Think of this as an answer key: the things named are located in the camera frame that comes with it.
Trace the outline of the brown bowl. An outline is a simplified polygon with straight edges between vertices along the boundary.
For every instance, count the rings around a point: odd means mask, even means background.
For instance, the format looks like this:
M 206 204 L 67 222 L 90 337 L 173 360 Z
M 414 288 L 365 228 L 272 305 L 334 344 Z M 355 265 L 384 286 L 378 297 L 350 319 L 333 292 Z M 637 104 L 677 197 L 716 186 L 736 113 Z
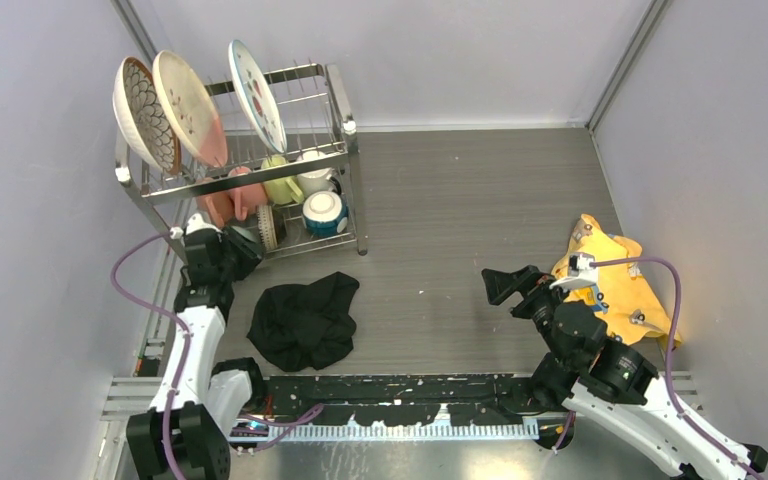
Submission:
M 256 213 L 258 231 L 265 251 L 277 250 L 287 236 L 283 217 L 270 205 L 258 206 Z

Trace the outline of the light green mug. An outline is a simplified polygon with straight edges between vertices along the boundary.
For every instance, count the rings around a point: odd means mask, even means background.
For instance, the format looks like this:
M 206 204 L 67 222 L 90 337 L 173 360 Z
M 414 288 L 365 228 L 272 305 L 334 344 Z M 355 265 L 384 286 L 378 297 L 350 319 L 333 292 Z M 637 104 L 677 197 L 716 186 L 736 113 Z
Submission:
M 274 154 L 264 159 L 261 169 L 281 167 L 288 164 L 283 155 Z M 303 204 L 305 195 L 294 176 L 280 177 L 263 182 L 265 192 L 269 200 L 275 205 Z

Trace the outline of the dark blue bowl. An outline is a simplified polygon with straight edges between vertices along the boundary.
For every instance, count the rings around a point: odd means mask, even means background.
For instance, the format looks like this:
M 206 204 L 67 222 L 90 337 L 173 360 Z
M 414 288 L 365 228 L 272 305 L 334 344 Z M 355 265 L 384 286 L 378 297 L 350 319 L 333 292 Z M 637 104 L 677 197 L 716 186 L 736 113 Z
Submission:
M 348 204 L 335 192 L 313 193 L 303 204 L 302 216 L 306 229 L 316 237 L 340 235 L 348 228 Z

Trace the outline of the white ribbed mug black handle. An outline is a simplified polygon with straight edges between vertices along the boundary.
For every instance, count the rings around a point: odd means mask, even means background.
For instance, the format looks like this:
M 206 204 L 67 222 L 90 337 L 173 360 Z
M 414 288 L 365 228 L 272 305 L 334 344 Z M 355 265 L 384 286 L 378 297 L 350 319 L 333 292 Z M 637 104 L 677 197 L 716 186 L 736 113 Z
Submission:
M 309 150 L 299 155 L 297 161 L 310 162 L 319 160 L 325 156 L 326 154 L 319 150 Z M 342 194 L 342 186 L 338 178 L 338 172 L 334 167 L 299 173 L 296 175 L 296 181 L 306 198 L 322 191 L 334 192 L 337 195 Z

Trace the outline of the pink and cream plate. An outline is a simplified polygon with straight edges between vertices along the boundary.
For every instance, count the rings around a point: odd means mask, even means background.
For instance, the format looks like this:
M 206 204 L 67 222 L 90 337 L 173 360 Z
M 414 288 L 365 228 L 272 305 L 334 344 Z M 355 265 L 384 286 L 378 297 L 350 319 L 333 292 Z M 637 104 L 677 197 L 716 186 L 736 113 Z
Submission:
M 162 50 L 153 60 L 152 74 L 163 112 L 187 152 L 207 167 L 226 166 L 221 117 L 194 69 L 178 54 Z

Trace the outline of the watermelon pattern plate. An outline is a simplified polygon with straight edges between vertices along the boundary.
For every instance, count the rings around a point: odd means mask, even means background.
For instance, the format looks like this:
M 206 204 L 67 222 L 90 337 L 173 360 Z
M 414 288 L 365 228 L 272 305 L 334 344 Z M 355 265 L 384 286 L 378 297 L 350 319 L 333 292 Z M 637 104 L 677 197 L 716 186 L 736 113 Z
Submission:
M 287 151 L 287 137 L 275 97 L 264 73 L 246 45 L 232 40 L 227 50 L 231 80 L 238 102 L 253 131 L 275 154 Z

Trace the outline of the flower pattern brown-rim plate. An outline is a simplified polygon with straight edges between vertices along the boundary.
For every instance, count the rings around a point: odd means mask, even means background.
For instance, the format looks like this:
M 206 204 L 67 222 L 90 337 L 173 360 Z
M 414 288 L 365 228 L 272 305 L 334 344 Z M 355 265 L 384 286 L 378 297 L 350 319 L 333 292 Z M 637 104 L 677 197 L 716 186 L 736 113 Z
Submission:
M 114 116 L 128 146 L 151 168 L 180 171 L 181 146 L 160 104 L 153 77 L 135 57 L 120 63 L 112 92 Z

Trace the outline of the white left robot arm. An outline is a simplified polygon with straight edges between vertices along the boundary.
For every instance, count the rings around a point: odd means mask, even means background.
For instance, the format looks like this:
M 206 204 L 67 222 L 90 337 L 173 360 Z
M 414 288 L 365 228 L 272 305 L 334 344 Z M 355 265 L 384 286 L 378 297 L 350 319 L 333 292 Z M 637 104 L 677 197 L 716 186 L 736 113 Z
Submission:
M 259 367 L 250 358 L 215 362 L 234 302 L 233 284 L 261 262 L 261 247 L 240 230 L 217 227 L 199 214 L 167 233 L 181 240 L 184 283 L 172 310 L 116 290 L 175 326 L 166 371 L 143 413 L 128 419 L 126 438 L 141 479 L 226 479 L 227 440 L 237 415 L 258 412 L 267 398 Z

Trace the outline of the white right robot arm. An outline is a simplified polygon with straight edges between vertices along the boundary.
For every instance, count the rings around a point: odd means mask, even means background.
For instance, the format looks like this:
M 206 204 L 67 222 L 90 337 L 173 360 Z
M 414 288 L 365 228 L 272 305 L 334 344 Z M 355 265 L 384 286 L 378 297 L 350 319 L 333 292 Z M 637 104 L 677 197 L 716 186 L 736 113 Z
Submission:
M 593 419 L 672 479 L 761 478 L 768 464 L 763 447 L 717 430 L 677 395 L 671 374 L 609 335 L 592 307 L 568 301 L 574 288 L 596 285 L 600 266 L 575 254 L 562 277 L 533 265 L 482 270 L 489 304 L 521 294 L 512 316 L 532 321 L 549 348 L 527 382 L 528 398 L 544 410 Z

